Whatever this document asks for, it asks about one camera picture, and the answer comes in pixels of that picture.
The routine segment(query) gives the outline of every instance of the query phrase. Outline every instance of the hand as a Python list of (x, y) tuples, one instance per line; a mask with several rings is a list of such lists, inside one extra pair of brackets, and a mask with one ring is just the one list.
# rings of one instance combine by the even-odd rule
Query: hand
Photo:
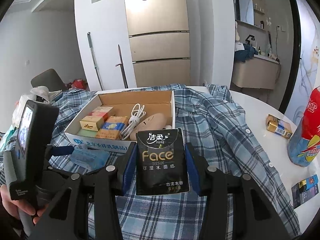
[[(20, 200), (11, 200), (10, 199), (10, 194), (8, 191), (8, 188), (6, 185), (2, 185), (0, 187), (0, 193), (1, 193), (1, 198), (2, 198), (2, 205), (5, 208), (5, 210), (15, 217), (16, 219), (20, 220), (19, 213), (18, 213), (18, 208), (20, 208), (22, 211), (27, 213), (30, 216), (34, 216), (36, 214), (36, 210), (33, 206), (31, 206), (26, 200), (20, 199)], [(44, 208), (38, 210), (37, 215), (38, 217), (35, 217), (33, 219), (33, 223), (36, 224), (42, 214), (44, 213), (45, 209), (47, 206)]]

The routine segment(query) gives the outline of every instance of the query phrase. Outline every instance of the silver bolt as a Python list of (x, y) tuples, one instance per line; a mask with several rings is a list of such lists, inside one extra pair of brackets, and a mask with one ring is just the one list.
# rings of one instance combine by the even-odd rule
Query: silver bolt
[(71, 175), (71, 179), (76, 180), (80, 178), (80, 174), (79, 173), (74, 173)]
[(115, 169), (116, 169), (116, 167), (113, 165), (109, 165), (106, 167), (106, 171), (114, 171)]
[(207, 170), (210, 172), (215, 172), (217, 170), (217, 168), (215, 166), (211, 165), (211, 166), (207, 167)]
[(250, 176), (249, 174), (245, 173), (245, 174), (242, 175), (242, 178), (243, 178), (244, 180), (250, 180), (250, 179), (251, 179), (251, 176)]

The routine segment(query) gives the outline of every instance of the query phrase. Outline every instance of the blue logo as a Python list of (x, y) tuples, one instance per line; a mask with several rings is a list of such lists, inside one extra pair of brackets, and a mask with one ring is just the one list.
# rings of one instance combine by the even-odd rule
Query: blue logo
[(79, 140), (79, 139), (73, 139), (75, 141), (75, 143), (78, 143), (78, 144), (83, 144), (83, 141), (82, 140)]

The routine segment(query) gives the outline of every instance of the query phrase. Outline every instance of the blue plaid fabric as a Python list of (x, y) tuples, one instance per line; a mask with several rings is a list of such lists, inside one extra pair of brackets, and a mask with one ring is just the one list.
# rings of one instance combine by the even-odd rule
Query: blue plaid fabric
[[(191, 142), (210, 165), (224, 173), (240, 176), (250, 174), (277, 210), (290, 236), (300, 234), (300, 227), (289, 196), (275, 168), (268, 166), (269, 158), (253, 133), (246, 129), (245, 112), (230, 95), (227, 87), (208, 86), (209, 94), (199, 93), (184, 85), (168, 85), (143, 90), (174, 90), (176, 104), (176, 127), (183, 130), (186, 142)], [(65, 93), (56, 103), (60, 114), (52, 136), (55, 146), (69, 145), (63, 130), (76, 113), (92, 97), (92, 93), (73, 91)], [(13, 147), (16, 133), (7, 149)], [(108, 164), (113, 164), (119, 153), (110, 153)], [(52, 166), (72, 172), (87, 170), (73, 164), (68, 156), (52, 157)], [(4, 175), (0, 163), (0, 183)], [(205, 210), (205, 197), (198, 197), (190, 189), (187, 193), (136, 196), (134, 176), (130, 190), (116, 199), (120, 226), (124, 239), (193, 240), (197, 239)], [(228, 231), (226, 239), (232, 238), (232, 196), (228, 201)], [(89, 207), (89, 234), (94, 238), (94, 205)]]

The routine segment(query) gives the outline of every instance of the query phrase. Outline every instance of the refrigerator door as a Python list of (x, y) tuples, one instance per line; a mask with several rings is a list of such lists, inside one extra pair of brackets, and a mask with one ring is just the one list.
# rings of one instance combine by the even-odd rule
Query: refrigerator door
[(186, 0), (124, 0), (129, 36), (188, 31)]
[(190, 57), (189, 33), (159, 33), (130, 37), (133, 61)]
[(133, 64), (137, 87), (162, 86), (172, 83), (190, 85), (190, 60), (158, 60)]

